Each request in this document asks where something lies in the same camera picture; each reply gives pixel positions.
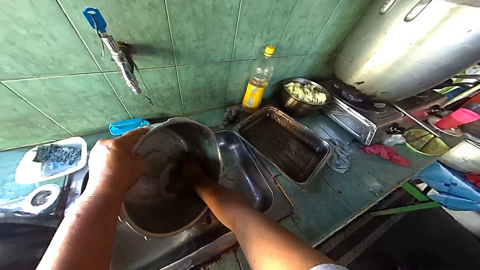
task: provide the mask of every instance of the dish rag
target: dish rag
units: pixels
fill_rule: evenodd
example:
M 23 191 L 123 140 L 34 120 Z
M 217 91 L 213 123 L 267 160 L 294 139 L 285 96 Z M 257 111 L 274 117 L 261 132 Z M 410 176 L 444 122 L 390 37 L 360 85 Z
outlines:
M 410 166 L 410 162 L 404 157 L 398 155 L 391 146 L 384 145 L 363 145 L 359 147 L 367 155 L 380 155 L 382 158 L 403 166 Z
M 480 188 L 480 174 L 472 172 L 466 173 L 465 178 Z
M 344 141 L 336 139 L 329 139 L 333 144 L 333 156 L 327 161 L 327 164 L 334 171 L 344 173 L 350 168 L 350 153 L 348 152 L 348 145 Z

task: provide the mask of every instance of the red cloth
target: red cloth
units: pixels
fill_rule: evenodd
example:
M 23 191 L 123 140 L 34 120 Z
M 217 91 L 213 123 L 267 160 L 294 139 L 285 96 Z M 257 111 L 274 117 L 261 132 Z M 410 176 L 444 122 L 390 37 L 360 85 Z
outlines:
M 410 166 L 410 162 L 406 160 L 404 157 L 398 155 L 395 152 L 395 149 L 391 146 L 383 146 L 383 145 L 363 145 L 359 147 L 360 149 L 365 152 L 367 155 L 380 155 L 382 158 L 389 160 L 391 162 L 398 163 L 403 166 Z
M 475 184 L 477 187 L 480 187 L 480 174 L 478 173 L 466 173 L 465 178 Z

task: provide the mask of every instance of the hand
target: hand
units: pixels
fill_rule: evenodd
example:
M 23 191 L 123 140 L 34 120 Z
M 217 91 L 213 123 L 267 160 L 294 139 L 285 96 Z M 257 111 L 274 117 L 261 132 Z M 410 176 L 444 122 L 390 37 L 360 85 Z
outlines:
M 88 160 L 87 194 L 125 195 L 145 171 L 144 160 L 133 152 L 133 146 L 148 130 L 134 129 L 114 139 L 97 141 Z
M 195 189 L 198 185 L 207 185 L 213 183 L 204 173 L 199 162 L 187 160 L 183 165 L 183 176 L 185 180 L 192 184 Z

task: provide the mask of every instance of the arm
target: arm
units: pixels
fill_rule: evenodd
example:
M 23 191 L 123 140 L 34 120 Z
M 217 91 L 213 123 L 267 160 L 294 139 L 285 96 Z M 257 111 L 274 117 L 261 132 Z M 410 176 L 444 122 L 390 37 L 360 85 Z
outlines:
M 187 178 L 194 179 L 198 195 L 215 216 L 233 231 L 252 269 L 308 270 L 334 263 L 255 210 L 238 194 L 210 181 L 198 165 L 187 164 L 184 172 Z
M 95 144 L 85 191 L 74 212 L 61 222 L 37 269 L 108 269 L 123 195 L 144 171 L 133 146 L 146 131 L 135 129 Z

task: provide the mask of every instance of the pink plastic cup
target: pink plastic cup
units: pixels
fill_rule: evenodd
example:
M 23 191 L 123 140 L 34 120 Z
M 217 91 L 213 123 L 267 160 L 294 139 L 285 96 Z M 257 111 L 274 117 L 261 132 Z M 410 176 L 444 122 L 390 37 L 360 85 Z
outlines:
M 435 123 L 435 126 L 440 129 L 450 129 L 452 127 L 458 127 L 478 119 L 480 119 L 480 115 L 478 115 L 478 113 L 469 109 L 460 108 L 443 117 L 441 120 Z

